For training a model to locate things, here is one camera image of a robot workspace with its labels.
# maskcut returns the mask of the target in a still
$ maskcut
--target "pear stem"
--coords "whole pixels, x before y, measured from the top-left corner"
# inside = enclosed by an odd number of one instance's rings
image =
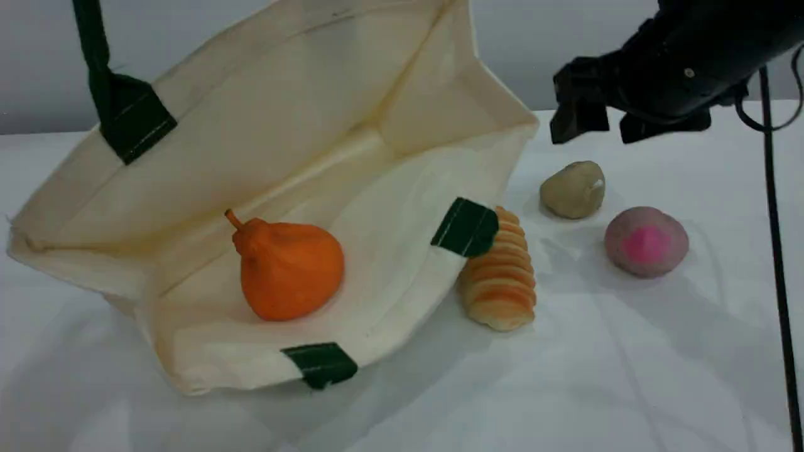
[[[229,220],[229,223],[231,223],[232,226],[234,226],[238,231],[243,229],[243,224],[237,219],[235,212],[232,212],[231,209],[226,209],[224,215],[226,216],[226,219]]]

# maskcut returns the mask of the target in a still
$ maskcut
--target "potato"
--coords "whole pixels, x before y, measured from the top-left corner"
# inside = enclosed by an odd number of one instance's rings
[[[579,220],[603,204],[605,177],[595,162],[574,162],[542,183],[542,204],[561,218]]]

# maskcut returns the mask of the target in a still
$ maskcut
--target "white wall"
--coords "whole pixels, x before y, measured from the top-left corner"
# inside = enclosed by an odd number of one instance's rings
[[[269,0],[100,0],[111,66],[153,80]],[[655,0],[474,0],[481,57],[533,109],[555,104],[552,76],[576,55],[619,47]],[[788,58],[774,96],[793,98]],[[87,129],[96,121],[68,0],[0,0],[0,134]]]

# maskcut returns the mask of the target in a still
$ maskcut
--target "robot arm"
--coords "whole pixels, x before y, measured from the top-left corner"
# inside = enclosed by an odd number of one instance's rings
[[[621,49],[555,75],[552,141],[609,130],[606,106],[626,112],[624,143],[706,130],[711,106],[744,97],[757,69],[803,40],[802,0],[660,0]]]

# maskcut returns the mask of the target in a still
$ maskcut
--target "white table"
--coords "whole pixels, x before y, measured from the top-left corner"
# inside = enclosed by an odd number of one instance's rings
[[[793,107],[776,102],[777,121]],[[758,117],[758,105],[747,110]],[[705,134],[551,146],[550,113],[505,198],[533,249],[533,328],[495,334],[450,297],[401,351],[325,392],[185,398],[100,296],[3,256],[0,450],[791,450],[762,136],[716,109]],[[0,213],[12,216],[80,136],[0,137]],[[776,141],[794,320],[804,318],[802,141],[804,120]],[[583,159],[606,174],[603,208],[581,222],[548,218],[539,185]],[[626,276],[601,251],[607,223],[636,205],[690,235],[685,262],[658,281]],[[801,352],[804,322],[793,333]]]

